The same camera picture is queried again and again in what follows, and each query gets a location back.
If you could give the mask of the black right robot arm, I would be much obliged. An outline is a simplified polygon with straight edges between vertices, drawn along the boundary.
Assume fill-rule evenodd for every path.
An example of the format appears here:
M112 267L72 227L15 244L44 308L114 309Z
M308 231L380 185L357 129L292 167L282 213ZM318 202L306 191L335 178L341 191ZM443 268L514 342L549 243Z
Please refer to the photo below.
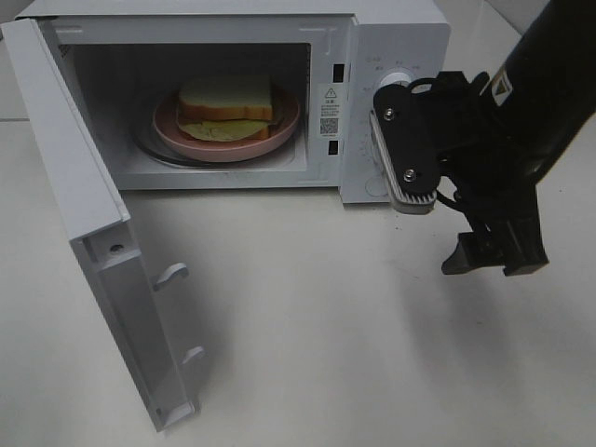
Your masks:
M499 71L467 87L472 142L439 153L454 196L441 203L471 227L443 262L445 275L500 266L507 276L548 263L537 184L595 113L595 4L550 1Z

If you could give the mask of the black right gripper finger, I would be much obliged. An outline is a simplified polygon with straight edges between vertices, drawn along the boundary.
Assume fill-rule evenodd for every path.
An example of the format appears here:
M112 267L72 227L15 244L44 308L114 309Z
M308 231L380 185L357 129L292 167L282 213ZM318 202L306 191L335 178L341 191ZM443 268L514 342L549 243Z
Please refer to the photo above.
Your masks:
M503 220L498 233L506 277L533 274L549 263L537 214Z

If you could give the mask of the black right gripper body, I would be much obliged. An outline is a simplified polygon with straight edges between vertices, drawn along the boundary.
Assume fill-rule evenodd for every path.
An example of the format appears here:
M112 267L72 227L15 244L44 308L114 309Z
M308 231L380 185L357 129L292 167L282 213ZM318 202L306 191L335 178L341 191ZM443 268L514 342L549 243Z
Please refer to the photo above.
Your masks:
M454 196L439 195L441 203L462 212L470 232L461 233L453 254L443 262L445 275L500 266L504 269L499 223L538 213L536 188L515 177L513 144L481 107L486 73L467 81L455 71L439 73L432 91L432 141L440 174L455 187Z

